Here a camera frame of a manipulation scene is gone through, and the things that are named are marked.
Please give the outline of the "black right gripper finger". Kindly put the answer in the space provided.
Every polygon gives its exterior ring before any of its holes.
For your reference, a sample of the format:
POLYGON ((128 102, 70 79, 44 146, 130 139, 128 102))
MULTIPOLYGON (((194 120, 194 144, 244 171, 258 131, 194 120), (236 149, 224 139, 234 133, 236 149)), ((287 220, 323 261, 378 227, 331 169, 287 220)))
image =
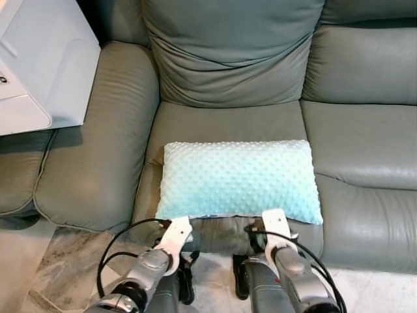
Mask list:
POLYGON ((248 274, 246 264, 248 257, 244 254, 233 254, 233 277, 235 278, 235 295, 238 300, 247 300, 250 296, 248 289, 248 274))

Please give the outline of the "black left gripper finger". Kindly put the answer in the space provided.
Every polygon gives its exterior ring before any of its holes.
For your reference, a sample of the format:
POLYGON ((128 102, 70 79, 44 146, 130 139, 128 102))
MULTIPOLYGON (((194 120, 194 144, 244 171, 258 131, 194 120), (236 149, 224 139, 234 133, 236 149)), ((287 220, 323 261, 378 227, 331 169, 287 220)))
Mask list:
POLYGON ((195 299, 193 274, 191 269, 178 269, 179 301, 184 305, 191 305, 195 299))

